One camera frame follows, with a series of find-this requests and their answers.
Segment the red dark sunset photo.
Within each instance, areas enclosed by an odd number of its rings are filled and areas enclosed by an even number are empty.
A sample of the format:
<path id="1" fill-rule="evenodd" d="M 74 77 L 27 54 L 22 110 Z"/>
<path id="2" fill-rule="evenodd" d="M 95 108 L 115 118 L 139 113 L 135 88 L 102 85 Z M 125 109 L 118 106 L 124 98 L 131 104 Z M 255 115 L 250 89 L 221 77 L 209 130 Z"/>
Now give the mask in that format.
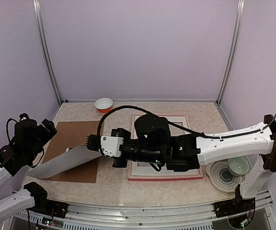
<path id="1" fill-rule="evenodd" d="M 89 150 L 85 145 L 77 146 L 31 169 L 27 176 L 37 179 L 50 178 L 101 156 L 100 152 Z"/>

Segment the white mat board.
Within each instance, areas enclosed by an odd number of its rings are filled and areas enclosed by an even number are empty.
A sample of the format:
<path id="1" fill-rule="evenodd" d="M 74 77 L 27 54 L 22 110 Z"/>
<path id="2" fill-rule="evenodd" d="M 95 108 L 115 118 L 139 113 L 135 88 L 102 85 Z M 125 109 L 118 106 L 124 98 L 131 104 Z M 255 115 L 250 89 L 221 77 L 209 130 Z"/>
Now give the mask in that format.
<path id="1" fill-rule="evenodd" d="M 167 118 L 168 121 L 190 128 L 190 122 L 186 115 L 160 115 Z M 130 181 L 176 181 L 176 180 L 193 180 L 202 179 L 203 172 L 201 169 L 188 170 L 186 172 L 174 172 L 167 170 L 163 166 L 161 171 L 154 170 L 149 163 L 131 162 L 129 165 L 128 180 Z"/>

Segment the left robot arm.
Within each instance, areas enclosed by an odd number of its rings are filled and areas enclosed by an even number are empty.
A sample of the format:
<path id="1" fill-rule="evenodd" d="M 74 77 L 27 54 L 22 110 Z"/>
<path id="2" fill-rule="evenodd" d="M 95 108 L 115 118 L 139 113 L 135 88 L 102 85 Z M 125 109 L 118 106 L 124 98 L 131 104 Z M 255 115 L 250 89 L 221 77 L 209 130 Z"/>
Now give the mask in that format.
<path id="1" fill-rule="evenodd" d="M 0 149 L 0 187 L 14 177 L 21 168 L 33 164 L 39 153 L 44 153 L 44 146 L 57 134 L 52 121 L 44 119 L 41 124 L 30 119 L 23 113 L 14 124 L 13 137 L 7 137 L 8 144 Z M 47 199 L 47 191 L 31 182 L 23 186 L 18 192 L 0 200 L 0 223 L 14 214 L 27 209 L 39 210 L 47 213 L 52 208 Z"/>

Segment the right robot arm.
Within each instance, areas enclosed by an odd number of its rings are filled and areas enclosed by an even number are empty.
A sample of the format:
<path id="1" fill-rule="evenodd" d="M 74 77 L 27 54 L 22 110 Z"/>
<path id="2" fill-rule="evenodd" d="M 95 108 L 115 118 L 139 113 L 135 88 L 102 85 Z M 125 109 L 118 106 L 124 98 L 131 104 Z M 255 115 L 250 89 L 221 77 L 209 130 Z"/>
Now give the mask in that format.
<path id="1" fill-rule="evenodd" d="M 196 170 L 220 160 L 258 155 L 245 180 L 237 186 L 230 209 L 241 212 L 252 201 L 268 178 L 276 173 L 276 121 L 266 115 L 264 121 L 245 129 L 206 135 L 187 130 L 172 136 L 173 123 L 154 114 L 140 116 L 134 122 L 136 138 L 123 128 L 110 136 L 100 133 L 87 137 L 86 146 L 114 159 L 114 167 L 124 168 L 127 161 L 146 162 L 155 170 L 162 167 L 173 172 Z"/>

